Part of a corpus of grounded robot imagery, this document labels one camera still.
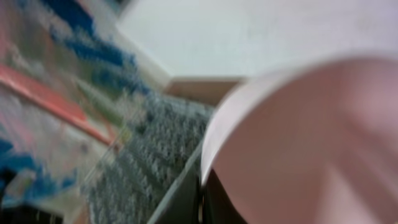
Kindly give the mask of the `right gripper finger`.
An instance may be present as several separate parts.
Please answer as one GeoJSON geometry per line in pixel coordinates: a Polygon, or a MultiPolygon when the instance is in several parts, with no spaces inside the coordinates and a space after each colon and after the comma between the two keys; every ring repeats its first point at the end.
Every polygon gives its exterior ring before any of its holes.
{"type": "Polygon", "coordinates": [[[198,223],[202,144],[200,141],[192,152],[185,167],[169,187],[147,224],[198,223]]]}

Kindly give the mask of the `white pink bowl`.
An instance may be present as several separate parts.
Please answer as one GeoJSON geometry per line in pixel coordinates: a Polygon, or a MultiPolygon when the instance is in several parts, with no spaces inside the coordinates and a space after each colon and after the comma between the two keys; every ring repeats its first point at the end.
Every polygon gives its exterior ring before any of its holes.
{"type": "Polygon", "coordinates": [[[264,75],[215,111],[205,223],[396,223],[397,58],[264,75]]]}

